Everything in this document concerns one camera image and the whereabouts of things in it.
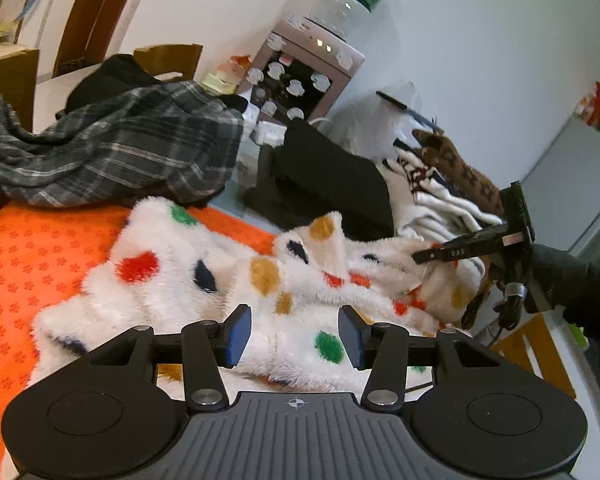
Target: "silver screw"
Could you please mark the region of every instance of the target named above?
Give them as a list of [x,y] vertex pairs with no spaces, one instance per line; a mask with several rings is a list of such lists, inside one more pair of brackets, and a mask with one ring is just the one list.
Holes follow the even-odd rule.
[[191,400],[200,406],[213,406],[222,400],[222,394],[218,390],[203,388],[193,392]]
[[391,390],[373,390],[366,396],[366,400],[376,406],[391,406],[398,402],[398,396]]

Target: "black cable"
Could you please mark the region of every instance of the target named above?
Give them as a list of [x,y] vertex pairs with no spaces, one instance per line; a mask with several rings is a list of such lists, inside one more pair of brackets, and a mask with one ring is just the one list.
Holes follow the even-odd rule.
[[429,388],[430,386],[433,386],[433,381],[429,381],[428,383],[424,383],[424,384],[419,384],[418,386],[412,386],[411,388],[407,388],[404,393],[408,394],[411,392],[415,392],[416,390],[421,390],[423,388]]
[[493,336],[493,339],[491,340],[491,342],[487,345],[487,348],[491,348],[496,341],[498,340],[498,338],[500,337],[500,334],[502,334],[502,327],[500,327],[500,329],[498,330],[498,333]]

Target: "orange tablecloth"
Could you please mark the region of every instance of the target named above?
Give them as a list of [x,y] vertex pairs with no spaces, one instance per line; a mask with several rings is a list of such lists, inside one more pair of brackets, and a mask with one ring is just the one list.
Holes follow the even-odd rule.
[[[273,236],[212,208],[190,212],[213,231],[271,251]],[[39,210],[14,203],[0,211],[0,420],[36,362],[33,317],[78,293],[104,262],[129,210],[116,206]],[[0,462],[4,445],[0,437]]]

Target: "plaid shirt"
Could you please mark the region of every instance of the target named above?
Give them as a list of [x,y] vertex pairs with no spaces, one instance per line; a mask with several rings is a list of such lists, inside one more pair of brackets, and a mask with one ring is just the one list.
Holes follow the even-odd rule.
[[239,112],[192,81],[133,89],[39,135],[0,96],[0,190],[48,207],[147,195],[192,203],[231,178],[242,130]]

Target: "polka dot fleece clothing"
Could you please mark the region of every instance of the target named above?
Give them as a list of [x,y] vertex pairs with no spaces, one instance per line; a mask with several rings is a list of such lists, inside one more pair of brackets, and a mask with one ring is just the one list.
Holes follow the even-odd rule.
[[[340,306],[351,304],[368,322],[433,335],[461,318],[479,280],[464,282],[453,264],[417,266],[410,254],[428,242],[353,242],[340,224],[340,215],[330,213],[279,236],[272,256],[263,256],[211,232],[168,200],[142,200],[80,294],[34,319],[40,359],[31,381],[131,326],[178,333],[197,320],[223,320],[246,303],[253,311],[250,341],[240,364],[222,370],[230,397],[279,388],[361,394],[368,372],[353,369],[344,353]],[[160,372],[158,384],[181,396],[180,367]],[[408,377],[410,385],[428,380],[422,370]]]

